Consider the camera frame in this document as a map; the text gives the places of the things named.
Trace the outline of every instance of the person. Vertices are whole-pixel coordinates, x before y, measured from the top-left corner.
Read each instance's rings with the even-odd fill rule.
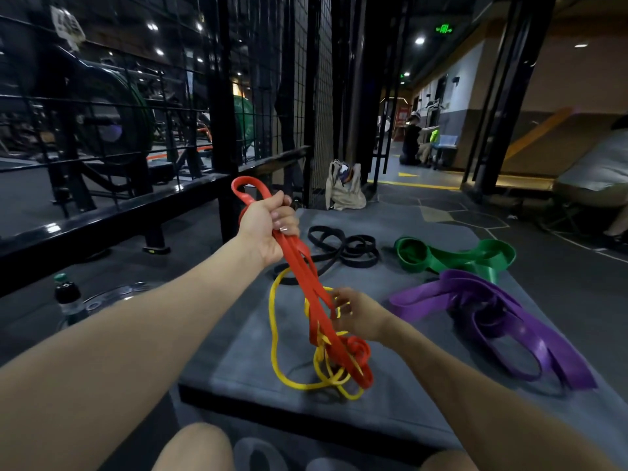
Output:
[[[399,156],[399,163],[402,165],[421,165],[426,164],[431,150],[431,143],[419,143],[419,134],[421,131],[429,132],[438,128],[419,127],[421,121],[420,114],[414,110],[410,113],[410,117],[406,122],[406,133],[403,138],[402,153]]]
[[[282,258],[277,229],[298,235],[282,192],[249,206],[235,238],[177,279],[30,348],[0,368],[0,469],[95,471],[168,392],[209,332],[260,272]],[[592,443],[438,348],[366,294],[333,292],[336,330],[393,349],[466,449],[423,471],[618,468]],[[196,423],[164,447],[153,471],[232,471],[227,436]]]
[[[619,118],[610,134],[561,174],[552,189],[580,205],[620,208],[596,243],[628,253],[623,240],[628,230],[628,115]]]

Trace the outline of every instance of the yellow floor marking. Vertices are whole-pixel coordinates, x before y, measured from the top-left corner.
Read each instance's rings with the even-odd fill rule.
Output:
[[[403,181],[378,180],[377,183],[384,183],[386,185],[418,186],[420,188],[432,188],[435,190],[457,191],[460,189],[459,186],[425,185],[423,183],[405,183]]]

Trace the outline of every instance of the gray mat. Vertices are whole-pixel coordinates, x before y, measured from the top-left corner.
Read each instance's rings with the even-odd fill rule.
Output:
[[[420,285],[430,273],[408,274],[401,270],[390,250],[401,235],[420,237],[438,248],[456,251],[476,245],[477,237],[466,227],[423,221],[419,211],[370,203],[365,210],[346,212],[305,211],[302,231],[312,225],[341,228],[347,235],[369,234],[377,238],[382,261],[370,269],[336,265],[323,277],[326,286],[351,286],[384,302],[393,292]],[[499,285],[530,313],[550,321],[505,272]],[[380,344],[372,343],[372,388],[358,401],[343,402],[334,391],[303,393],[284,386],[272,371],[271,331],[268,324],[268,292],[272,283],[266,271],[248,288],[186,366],[181,382],[214,394],[242,399],[320,418],[349,423],[426,445],[460,447],[458,439],[435,404],[414,379],[403,361]],[[303,295],[296,286],[280,286],[276,314],[279,325],[279,364],[291,379],[315,382],[311,361],[314,348],[308,341],[308,322],[303,316]],[[465,363],[537,403],[579,429],[604,449],[619,465],[628,467],[628,406],[595,372],[600,389],[565,392],[555,377],[537,384],[509,378],[460,340],[446,313],[435,313],[416,324],[431,340]],[[509,354],[523,360],[525,353],[510,347]]]

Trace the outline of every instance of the exit sign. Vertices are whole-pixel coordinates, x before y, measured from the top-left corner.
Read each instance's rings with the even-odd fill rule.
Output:
[[[453,32],[453,28],[448,23],[443,23],[441,26],[436,27],[436,32],[440,34],[449,34]]]

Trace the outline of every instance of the person sitting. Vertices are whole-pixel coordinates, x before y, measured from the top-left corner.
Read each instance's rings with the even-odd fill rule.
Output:
[[[628,115],[618,119],[609,135],[561,174],[552,189],[580,205],[621,208],[597,243],[628,251],[628,245],[622,241],[628,230]]]
[[[421,131],[433,131],[438,128],[434,127],[419,127],[421,116],[414,110],[410,113],[410,118],[406,122],[406,134],[403,139],[403,151],[399,157],[399,163],[402,165],[421,165],[426,163],[429,152],[431,150],[431,143],[425,142],[419,143],[419,134]]]

